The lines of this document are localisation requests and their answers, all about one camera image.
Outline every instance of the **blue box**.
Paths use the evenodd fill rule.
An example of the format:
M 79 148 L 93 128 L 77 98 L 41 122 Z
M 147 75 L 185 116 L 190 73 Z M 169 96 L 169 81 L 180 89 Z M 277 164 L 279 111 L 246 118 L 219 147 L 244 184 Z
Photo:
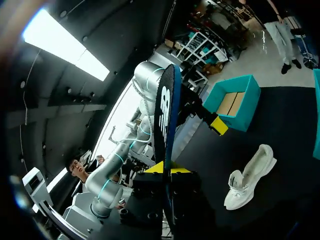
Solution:
M 317 127 L 315 146 L 313 150 L 313 157 L 320 160 L 320 69 L 313 69 L 314 81 L 315 81 L 315 97 L 316 97 L 316 109 L 317 109 Z
M 224 123 L 233 129 L 246 132 L 254 116 L 261 89 L 253 75 L 244 75 L 217 82 L 203 106 L 215 113 L 227 93 L 244 92 L 241 105 L 235 116 L 219 114 Z

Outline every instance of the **ceiling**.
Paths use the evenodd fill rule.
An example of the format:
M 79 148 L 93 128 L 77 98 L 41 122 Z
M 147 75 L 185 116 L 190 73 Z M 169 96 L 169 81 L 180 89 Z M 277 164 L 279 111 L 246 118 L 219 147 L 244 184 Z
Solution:
M 110 73 L 100 81 L 45 51 L 40 51 L 34 62 L 39 49 L 23 40 L 18 43 L 6 99 L 7 151 L 14 174 L 23 177 L 26 168 L 37 167 L 50 182 L 72 153 L 94 148 L 135 67 L 163 41 L 173 2 L 58 0 L 45 6 Z M 60 17 L 63 11 L 71 10 L 67 17 Z

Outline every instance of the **yellow block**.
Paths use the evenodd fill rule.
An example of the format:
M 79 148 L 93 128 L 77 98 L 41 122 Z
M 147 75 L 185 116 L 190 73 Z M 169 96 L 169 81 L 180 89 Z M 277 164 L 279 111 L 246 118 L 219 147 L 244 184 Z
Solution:
M 159 174 L 163 174 L 164 173 L 164 161 L 161 161 L 159 163 L 157 163 L 156 165 L 154 165 L 153 167 L 147 169 L 144 171 L 145 173 L 154 173 L 157 172 Z M 179 166 L 177 163 L 175 162 L 171 162 L 171 173 L 175 174 L 177 172 L 180 173 L 190 173 L 189 170 Z
M 220 136 L 225 134 L 225 132 L 229 129 L 219 116 L 217 116 L 216 119 L 213 120 L 210 126 L 215 128 L 220 133 Z

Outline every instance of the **robotic arm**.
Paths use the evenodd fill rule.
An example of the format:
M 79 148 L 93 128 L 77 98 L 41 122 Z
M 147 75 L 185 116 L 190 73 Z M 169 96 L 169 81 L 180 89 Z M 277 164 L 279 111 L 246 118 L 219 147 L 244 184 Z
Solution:
M 110 178 L 125 163 L 129 150 L 139 154 L 141 149 L 152 140 L 156 96 L 163 72 L 163 68 L 148 61 L 141 62 L 135 68 L 132 86 L 142 100 L 130 122 L 127 123 L 131 131 L 126 138 L 117 143 L 114 151 L 98 169 L 89 175 L 85 183 L 86 188 L 96 195 L 91 204 L 91 211 L 98 218 L 107 218 L 123 195 L 122 187 Z M 183 124 L 190 114 L 198 115 L 219 135 L 223 135 L 228 129 L 216 113 L 211 113 L 202 106 L 202 100 L 197 93 L 182 85 L 177 125 Z M 140 115 L 143 118 L 138 126 L 135 119 Z
M 98 218 L 107 218 L 123 195 L 120 184 L 112 181 L 114 176 L 128 157 L 129 150 L 139 154 L 152 139 L 154 128 L 154 112 L 158 82 L 164 69 L 148 61 L 140 63 L 134 71 L 132 85 L 142 97 L 138 110 L 127 124 L 131 132 L 117 143 L 113 152 L 103 164 L 92 172 L 85 182 L 86 188 L 96 195 L 91 211 Z M 137 127 L 133 121 L 142 115 L 142 121 Z

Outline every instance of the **black shoe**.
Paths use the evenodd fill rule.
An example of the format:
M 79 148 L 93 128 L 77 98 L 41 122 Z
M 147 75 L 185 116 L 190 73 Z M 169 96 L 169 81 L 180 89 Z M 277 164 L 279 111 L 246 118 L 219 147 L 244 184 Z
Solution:
M 293 63 L 298 69 L 301 69 L 301 64 L 300 64 L 300 62 L 299 62 L 297 59 L 293 59 L 293 60 L 292 60 L 292 63 Z
M 283 64 L 282 69 L 281 69 L 281 73 L 286 74 L 290 68 L 291 68 L 290 64 Z

